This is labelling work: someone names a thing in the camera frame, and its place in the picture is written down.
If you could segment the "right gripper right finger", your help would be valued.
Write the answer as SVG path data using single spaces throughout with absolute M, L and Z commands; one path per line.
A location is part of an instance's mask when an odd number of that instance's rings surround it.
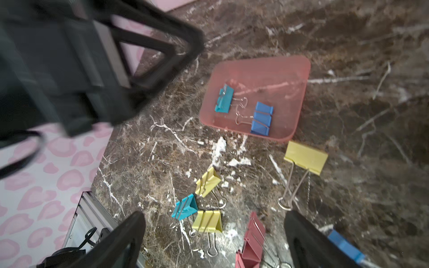
M 359 267 L 297 211 L 286 213 L 284 230 L 295 268 Z

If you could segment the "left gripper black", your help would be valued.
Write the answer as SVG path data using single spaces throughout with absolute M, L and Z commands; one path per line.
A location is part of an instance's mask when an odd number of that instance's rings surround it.
M 130 82 L 93 1 L 1 2 L 1 133 L 49 123 L 76 136 L 134 115 Z

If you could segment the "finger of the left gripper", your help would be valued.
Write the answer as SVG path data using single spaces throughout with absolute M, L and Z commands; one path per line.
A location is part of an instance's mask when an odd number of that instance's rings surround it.
M 180 55 L 177 53 L 175 45 L 171 43 L 114 26 L 113 15 L 176 36 L 188 44 L 188 50 L 185 54 Z M 163 58 L 157 65 L 143 75 L 131 79 L 132 87 L 128 92 L 132 96 L 157 94 L 204 50 L 204 37 L 200 29 L 145 1 L 105 1 L 100 6 L 100 21 L 110 27 L 116 42 L 140 46 L 163 54 Z

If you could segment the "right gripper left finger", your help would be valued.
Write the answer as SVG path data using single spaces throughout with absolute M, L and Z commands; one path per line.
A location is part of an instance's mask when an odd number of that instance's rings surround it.
M 136 268 L 146 229 L 142 212 L 134 212 L 93 250 L 70 268 Z

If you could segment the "blue binder clip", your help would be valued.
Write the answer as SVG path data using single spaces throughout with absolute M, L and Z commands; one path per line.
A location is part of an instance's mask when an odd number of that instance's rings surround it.
M 273 113 L 274 107 L 257 102 L 251 116 L 243 116 L 240 114 L 239 109 L 236 109 L 236 124 L 250 125 L 251 134 L 268 137 Z
M 354 260 L 358 265 L 360 265 L 365 259 L 365 255 L 336 230 L 331 231 L 331 233 L 328 235 L 328 239 L 346 256 Z

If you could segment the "pink binder clip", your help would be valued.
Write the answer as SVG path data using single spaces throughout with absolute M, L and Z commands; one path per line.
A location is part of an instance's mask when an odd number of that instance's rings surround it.
M 244 244 L 237 250 L 235 257 L 236 268 L 291 268 L 282 261 L 266 238 L 267 230 L 258 219 L 256 212 L 251 212 L 244 235 Z

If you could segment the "teal binder clip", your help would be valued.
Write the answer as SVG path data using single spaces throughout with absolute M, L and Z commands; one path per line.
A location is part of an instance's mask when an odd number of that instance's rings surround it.
M 236 98 L 234 97 L 235 90 L 229 85 L 224 86 L 219 91 L 219 97 L 217 99 L 214 111 L 217 113 L 229 113 L 232 106 L 239 106 L 246 108 L 248 105 L 248 99 L 246 97 Z
M 183 198 L 181 201 L 176 203 L 175 209 L 172 213 L 172 218 L 179 221 L 184 220 L 191 215 L 198 212 L 198 205 L 194 194 Z

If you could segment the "pink plastic storage box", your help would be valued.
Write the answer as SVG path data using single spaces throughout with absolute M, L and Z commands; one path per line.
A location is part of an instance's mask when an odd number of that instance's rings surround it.
M 274 113 L 269 136 L 261 137 L 288 142 L 296 133 L 310 70 L 311 63 L 304 56 L 223 61 L 212 71 L 200 109 L 200 122 L 220 130 L 256 136 L 250 133 L 250 125 L 236 124 L 236 109 L 243 116 L 251 116 L 256 103 L 262 102 L 274 107 Z M 246 108 L 232 106 L 229 113 L 215 112 L 224 84 L 235 90 L 234 97 L 248 99 Z

